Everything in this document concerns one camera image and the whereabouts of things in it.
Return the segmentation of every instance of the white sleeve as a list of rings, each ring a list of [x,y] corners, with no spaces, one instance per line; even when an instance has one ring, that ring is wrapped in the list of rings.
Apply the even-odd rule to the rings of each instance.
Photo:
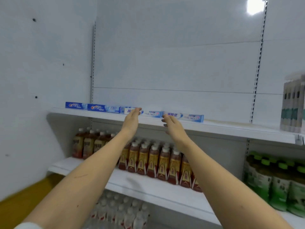
[[[35,223],[21,223],[14,229],[42,229],[42,228]]]

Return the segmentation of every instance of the white shelf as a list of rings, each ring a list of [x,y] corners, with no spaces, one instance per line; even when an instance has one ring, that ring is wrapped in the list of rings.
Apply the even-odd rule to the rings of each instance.
[[[82,159],[66,158],[52,164],[48,170],[68,175],[82,162]],[[117,168],[109,178],[106,189],[220,225],[204,194],[192,189]],[[304,227],[305,219],[287,212],[279,213],[292,227]]]
[[[125,116],[123,114],[115,113],[102,113],[86,110],[77,110],[69,108],[51,108],[49,112],[61,113],[74,116],[84,116],[90,118],[124,121]],[[163,126],[161,119],[139,116],[139,123],[146,125]],[[183,127],[187,130],[194,130],[200,132],[217,133],[223,135],[239,136],[253,139],[261,139],[268,141],[284,142],[290,144],[296,144],[295,137],[300,138],[297,144],[303,144],[303,135],[295,134],[291,132],[285,132],[277,129],[266,128],[259,125],[242,124],[234,122],[224,121],[210,121],[205,120],[204,123],[194,123],[181,121]]]

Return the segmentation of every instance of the forearm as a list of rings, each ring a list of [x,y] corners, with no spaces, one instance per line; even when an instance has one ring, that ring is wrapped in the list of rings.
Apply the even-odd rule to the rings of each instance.
[[[292,228],[245,184],[187,140],[183,152],[224,228]]]
[[[66,176],[24,220],[45,229],[80,228],[104,190],[129,140],[120,132]]]

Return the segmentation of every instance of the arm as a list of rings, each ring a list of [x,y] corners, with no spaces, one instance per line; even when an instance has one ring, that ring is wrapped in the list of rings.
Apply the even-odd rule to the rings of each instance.
[[[101,196],[124,146],[134,136],[140,110],[127,115],[121,131],[66,176],[24,222],[44,229],[80,228]]]
[[[292,227],[239,179],[204,153],[174,117],[164,116],[168,134],[183,152],[215,215],[224,228],[291,229]]]

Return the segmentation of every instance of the hand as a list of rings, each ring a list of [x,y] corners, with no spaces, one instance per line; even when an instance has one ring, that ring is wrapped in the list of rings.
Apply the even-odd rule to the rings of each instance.
[[[177,149],[185,152],[185,147],[191,141],[189,136],[186,134],[182,124],[173,116],[163,115],[162,122],[165,122],[165,127],[168,127],[167,134],[171,136],[173,141],[176,143]]]
[[[132,139],[138,129],[141,110],[142,108],[135,108],[125,117],[121,132],[129,138],[128,140]]]

